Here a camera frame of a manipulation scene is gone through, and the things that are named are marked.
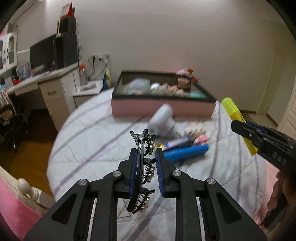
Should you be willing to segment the yellow highlighter pen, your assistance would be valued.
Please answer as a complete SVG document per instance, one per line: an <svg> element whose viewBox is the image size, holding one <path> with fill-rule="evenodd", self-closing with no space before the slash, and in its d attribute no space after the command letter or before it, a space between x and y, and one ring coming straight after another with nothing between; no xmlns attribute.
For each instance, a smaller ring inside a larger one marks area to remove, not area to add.
<svg viewBox="0 0 296 241"><path fill-rule="evenodd" d="M230 119L232 120L231 130L243 138L250 154L254 156L257 153L257 148L251 142L252 136L250 136L250 133L245 130L246 121L242 116L240 110L230 97L224 98L222 100L222 105L225 108Z"/></svg>

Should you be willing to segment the pink white block figure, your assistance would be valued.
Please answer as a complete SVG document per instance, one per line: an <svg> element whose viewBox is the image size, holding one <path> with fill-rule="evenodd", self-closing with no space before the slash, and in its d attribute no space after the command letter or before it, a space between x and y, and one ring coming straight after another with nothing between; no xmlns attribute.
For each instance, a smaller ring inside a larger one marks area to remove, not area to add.
<svg viewBox="0 0 296 241"><path fill-rule="evenodd" d="M201 146L208 144L209 137L202 123L192 122L185 129L184 134L192 140L193 146Z"/></svg>

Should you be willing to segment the blue gold rectangular box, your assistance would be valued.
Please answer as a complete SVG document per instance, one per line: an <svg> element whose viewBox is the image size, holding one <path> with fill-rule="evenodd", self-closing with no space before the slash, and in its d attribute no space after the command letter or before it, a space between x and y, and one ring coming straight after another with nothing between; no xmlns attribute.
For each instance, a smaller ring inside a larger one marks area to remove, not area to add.
<svg viewBox="0 0 296 241"><path fill-rule="evenodd" d="M191 146L192 139L190 136L184 136L181 138L176 138L167 142L162 142L155 145L155 148L161 148L163 151L185 148Z"/></svg>

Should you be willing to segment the teal brush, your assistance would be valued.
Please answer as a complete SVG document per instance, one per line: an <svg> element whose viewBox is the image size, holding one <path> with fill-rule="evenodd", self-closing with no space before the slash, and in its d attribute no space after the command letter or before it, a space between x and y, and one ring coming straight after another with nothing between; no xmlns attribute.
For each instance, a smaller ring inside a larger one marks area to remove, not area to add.
<svg viewBox="0 0 296 241"><path fill-rule="evenodd" d="M206 99L206 95L203 92L200 91L191 91L190 92L191 98L197 98L197 99Z"/></svg>

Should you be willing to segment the blue highlighter pen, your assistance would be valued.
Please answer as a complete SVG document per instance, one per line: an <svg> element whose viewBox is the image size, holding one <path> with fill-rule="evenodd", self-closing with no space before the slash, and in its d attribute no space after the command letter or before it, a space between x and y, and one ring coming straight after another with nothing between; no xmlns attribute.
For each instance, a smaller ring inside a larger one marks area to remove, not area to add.
<svg viewBox="0 0 296 241"><path fill-rule="evenodd" d="M178 148L173 150L164 151L164 158L173 163L189 159L196 156L201 156L207 153L209 145L190 146L186 148Z"/></svg>

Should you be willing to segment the black hair claw clip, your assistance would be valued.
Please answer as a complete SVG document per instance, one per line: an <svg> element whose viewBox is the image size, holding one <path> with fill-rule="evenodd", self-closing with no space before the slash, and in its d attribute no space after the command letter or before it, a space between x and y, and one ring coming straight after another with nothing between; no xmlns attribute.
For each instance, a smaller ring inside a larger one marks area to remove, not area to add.
<svg viewBox="0 0 296 241"><path fill-rule="evenodd" d="M155 193L155 190L149 190L144 185L150 183L154 177L156 158L150 156L154 152L156 135L150 135L147 129L138 134L131 131L130 134L134 139L136 152L130 174L130 199L127 210L135 214L145 211L149 205L149 196Z"/></svg>

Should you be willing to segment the white door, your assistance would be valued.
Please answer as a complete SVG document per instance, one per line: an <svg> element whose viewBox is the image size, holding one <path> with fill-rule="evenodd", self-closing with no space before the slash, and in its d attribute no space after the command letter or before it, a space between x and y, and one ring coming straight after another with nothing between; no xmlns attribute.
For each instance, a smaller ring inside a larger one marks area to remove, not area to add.
<svg viewBox="0 0 296 241"><path fill-rule="evenodd" d="M296 97L295 97L296 80L293 85L292 94L287 109L277 127L277 130L295 139L296 134Z"/></svg>

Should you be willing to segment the pink blanket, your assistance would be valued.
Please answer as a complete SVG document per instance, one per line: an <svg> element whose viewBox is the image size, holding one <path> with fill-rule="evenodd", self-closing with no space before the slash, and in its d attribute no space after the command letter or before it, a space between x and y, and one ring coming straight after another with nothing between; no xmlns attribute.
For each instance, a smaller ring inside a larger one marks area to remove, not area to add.
<svg viewBox="0 0 296 241"><path fill-rule="evenodd" d="M19 240L24 240L28 231L46 211L28 197L20 200L14 187L1 178L1 215Z"/></svg>

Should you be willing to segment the rose gold metal cup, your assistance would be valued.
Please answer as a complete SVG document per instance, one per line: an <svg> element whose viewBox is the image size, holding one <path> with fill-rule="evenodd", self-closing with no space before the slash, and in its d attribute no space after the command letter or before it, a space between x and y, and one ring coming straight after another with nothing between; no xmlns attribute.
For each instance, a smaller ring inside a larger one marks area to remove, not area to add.
<svg viewBox="0 0 296 241"><path fill-rule="evenodd" d="M191 80L188 78L178 79L178 89L189 90L191 88Z"/></svg>

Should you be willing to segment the white bedside table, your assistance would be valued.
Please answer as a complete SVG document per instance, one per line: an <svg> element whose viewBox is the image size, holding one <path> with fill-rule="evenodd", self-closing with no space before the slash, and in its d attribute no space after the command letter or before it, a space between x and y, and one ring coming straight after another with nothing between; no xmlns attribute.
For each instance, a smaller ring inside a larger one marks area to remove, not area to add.
<svg viewBox="0 0 296 241"><path fill-rule="evenodd" d="M75 106L79 107L84 102L98 95L103 88L102 80L94 80L88 82L87 85L80 86L75 94L73 94Z"/></svg>

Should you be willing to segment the pink black storage box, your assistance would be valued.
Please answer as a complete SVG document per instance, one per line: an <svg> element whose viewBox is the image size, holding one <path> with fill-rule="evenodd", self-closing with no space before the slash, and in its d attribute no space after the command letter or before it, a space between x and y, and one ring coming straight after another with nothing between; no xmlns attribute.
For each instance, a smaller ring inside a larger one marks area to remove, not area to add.
<svg viewBox="0 0 296 241"><path fill-rule="evenodd" d="M189 90L178 89L179 78L187 77L167 72L122 71L112 93L112 115L153 116L166 103L173 108L174 117L211 117L216 98L192 80ZM191 98L191 91L203 92L207 98Z"/></svg>

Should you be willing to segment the white desk with drawers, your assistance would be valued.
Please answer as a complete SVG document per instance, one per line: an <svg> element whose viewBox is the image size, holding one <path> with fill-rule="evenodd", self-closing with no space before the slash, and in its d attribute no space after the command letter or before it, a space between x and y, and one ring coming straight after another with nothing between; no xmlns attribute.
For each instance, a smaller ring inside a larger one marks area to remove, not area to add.
<svg viewBox="0 0 296 241"><path fill-rule="evenodd" d="M59 131L69 115L76 109L74 94L80 85L78 64L43 73L21 81L7 89L8 95L16 96L41 90L51 119Z"/></svg>

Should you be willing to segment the orange cap bottle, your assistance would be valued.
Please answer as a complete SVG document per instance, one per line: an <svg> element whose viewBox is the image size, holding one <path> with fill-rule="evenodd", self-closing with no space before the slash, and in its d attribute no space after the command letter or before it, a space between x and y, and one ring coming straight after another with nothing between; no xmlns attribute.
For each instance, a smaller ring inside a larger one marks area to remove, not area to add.
<svg viewBox="0 0 296 241"><path fill-rule="evenodd" d="M84 63L79 64L79 74L80 74L80 85L86 85L88 83L86 66Z"/></svg>

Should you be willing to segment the black computer monitor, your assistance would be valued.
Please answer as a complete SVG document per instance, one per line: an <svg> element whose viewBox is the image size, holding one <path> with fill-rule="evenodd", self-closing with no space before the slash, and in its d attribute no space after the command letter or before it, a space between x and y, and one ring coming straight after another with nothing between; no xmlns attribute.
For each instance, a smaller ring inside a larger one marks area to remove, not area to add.
<svg viewBox="0 0 296 241"><path fill-rule="evenodd" d="M55 66L55 39L56 35L53 34L30 47L31 69L35 69L41 65L46 69L51 69Z"/></svg>

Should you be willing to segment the black computer tower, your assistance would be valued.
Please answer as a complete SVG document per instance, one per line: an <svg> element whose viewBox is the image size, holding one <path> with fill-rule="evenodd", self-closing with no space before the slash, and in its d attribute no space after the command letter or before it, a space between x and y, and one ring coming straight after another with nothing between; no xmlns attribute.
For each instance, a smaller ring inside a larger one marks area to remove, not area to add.
<svg viewBox="0 0 296 241"><path fill-rule="evenodd" d="M54 47L56 69L78 62L76 19L74 17L58 20Z"/></svg>

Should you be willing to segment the white glass door cabinet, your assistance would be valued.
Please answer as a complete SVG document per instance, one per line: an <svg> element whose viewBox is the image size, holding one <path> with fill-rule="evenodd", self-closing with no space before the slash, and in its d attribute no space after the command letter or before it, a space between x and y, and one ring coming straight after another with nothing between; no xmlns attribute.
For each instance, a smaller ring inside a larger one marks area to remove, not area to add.
<svg viewBox="0 0 296 241"><path fill-rule="evenodd" d="M17 66L16 41L17 41L17 32L12 32L12 33L1 36L1 39L0 39L0 48L1 48L0 73L1 74Z"/></svg>

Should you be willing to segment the white bed post knob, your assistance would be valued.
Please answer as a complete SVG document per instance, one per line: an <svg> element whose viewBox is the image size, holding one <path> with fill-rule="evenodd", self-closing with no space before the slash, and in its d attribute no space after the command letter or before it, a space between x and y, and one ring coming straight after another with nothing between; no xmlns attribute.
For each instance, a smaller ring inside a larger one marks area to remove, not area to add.
<svg viewBox="0 0 296 241"><path fill-rule="evenodd" d="M55 204L55 199L43 192L41 189L31 186L24 178L18 178L17 180L18 190L37 204L50 209Z"/></svg>

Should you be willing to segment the wall power outlet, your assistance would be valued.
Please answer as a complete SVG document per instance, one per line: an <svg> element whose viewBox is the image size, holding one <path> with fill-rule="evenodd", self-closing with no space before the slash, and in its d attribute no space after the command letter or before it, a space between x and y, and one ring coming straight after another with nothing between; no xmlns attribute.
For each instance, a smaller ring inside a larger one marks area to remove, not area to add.
<svg viewBox="0 0 296 241"><path fill-rule="evenodd" d="M91 54L90 58L96 61L107 61L111 56L110 52Z"/></svg>

